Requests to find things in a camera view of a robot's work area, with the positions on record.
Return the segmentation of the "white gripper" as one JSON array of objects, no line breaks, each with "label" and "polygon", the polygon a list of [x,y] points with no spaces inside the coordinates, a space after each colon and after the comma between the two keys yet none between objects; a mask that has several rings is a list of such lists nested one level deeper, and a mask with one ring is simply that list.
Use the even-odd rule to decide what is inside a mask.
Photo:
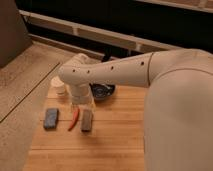
[{"label": "white gripper", "polygon": [[93,107],[93,95],[88,84],[70,85],[70,99],[73,106]]}]

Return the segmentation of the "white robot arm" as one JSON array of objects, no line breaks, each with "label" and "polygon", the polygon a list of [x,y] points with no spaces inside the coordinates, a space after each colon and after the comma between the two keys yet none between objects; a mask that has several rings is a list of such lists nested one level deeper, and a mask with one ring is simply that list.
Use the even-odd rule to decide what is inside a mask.
[{"label": "white robot arm", "polygon": [[213,171],[213,54],[151,52],[92,64],[77,54],[59,69],[75,100],[88,83],[146,87],[146,171]]}]

